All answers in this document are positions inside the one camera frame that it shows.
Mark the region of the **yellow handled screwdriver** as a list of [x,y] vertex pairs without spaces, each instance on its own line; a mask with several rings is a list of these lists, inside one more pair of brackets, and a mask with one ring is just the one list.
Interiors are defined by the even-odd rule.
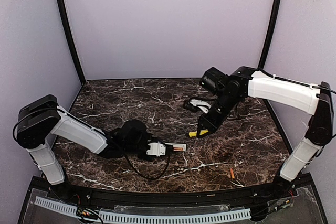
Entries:
[[[202,136],[204,134],[207,134],[208,130],[200,130],[199,135]],[[197,137],[197,131],[190,131],[185,134],[189,138]]]

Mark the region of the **white remote control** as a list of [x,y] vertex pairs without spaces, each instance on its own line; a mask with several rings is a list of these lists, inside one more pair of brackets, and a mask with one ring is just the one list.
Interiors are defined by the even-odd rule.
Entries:
[[186,144],[180,144],[180,143],[166,143],[166,146],[169,148],[170,151],[173,152],[173,148],[183,148],[187,150],[187,145]]

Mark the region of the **orange battery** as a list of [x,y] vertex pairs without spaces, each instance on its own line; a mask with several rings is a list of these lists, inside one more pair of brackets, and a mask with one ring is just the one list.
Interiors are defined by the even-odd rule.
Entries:
[[231,179],[235,179],[235,174],[232,168],[229,169]]
[[174,147],[174,148],[173,148],[173,151],[174,151],[174,152],[185,152],[186,149]]

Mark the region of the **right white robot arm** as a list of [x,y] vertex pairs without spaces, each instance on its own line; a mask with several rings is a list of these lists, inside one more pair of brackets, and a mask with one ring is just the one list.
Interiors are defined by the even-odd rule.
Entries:
[[290,189],[302,169],[335,137],[334,92],[326,82],[308,84],[269,74],[262,69],[242,66],[231,75],[211,67],[201,77],[200,85],[217,98],[198,119],[198,138],[215,133],[231,110],[247,97],[274,101],[311,115],[304,137],[274,177],[272,190],[276,197]]

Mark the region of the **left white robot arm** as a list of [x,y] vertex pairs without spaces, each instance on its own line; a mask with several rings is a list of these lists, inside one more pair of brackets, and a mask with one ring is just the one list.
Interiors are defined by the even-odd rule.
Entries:
[[105,159],[120,158],[128,153],[144,157],[154,139],[139,120],[126,121],[122,127],[112,131],[90,126],[68,113],[51,94],[19,111],[12,134],[14,140],[32,156],[51,185],[64,183],[66,175],[46,142],[50,134],[63,137]]

